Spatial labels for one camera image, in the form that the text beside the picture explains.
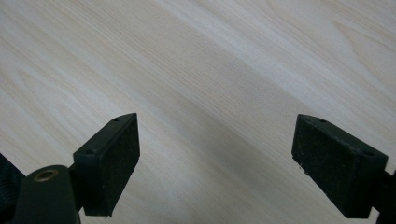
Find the black bracket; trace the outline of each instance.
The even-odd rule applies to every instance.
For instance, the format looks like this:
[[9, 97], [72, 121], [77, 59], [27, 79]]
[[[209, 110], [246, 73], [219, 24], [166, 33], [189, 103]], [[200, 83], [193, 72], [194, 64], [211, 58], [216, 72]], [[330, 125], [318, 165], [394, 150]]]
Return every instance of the black bracket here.
[[305, 173], [348, 218], [396, 223], [396, 173], [385, 171], [388, 156], [329, 121], [299, 115], [291, 152]]
[[70, 168], [24, 177], [1, 156], [0, 223], [77, 224], [81, 207], [87, 216], [111, 216], [139, 156], [136, 114], [111, 120], [74, 153]]

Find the light wood grain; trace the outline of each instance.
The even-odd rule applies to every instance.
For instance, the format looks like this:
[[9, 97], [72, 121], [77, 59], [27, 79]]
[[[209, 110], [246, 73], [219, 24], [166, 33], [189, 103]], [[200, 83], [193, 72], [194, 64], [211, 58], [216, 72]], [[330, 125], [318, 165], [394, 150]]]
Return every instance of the light wood grain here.
[[26, 175], [138, 114], [114, 217], [83, 223], [375, 223], [292, 160], [299, 113], [396, 169], [393, 0], [1, 0], [0, 48], [0, 151]]

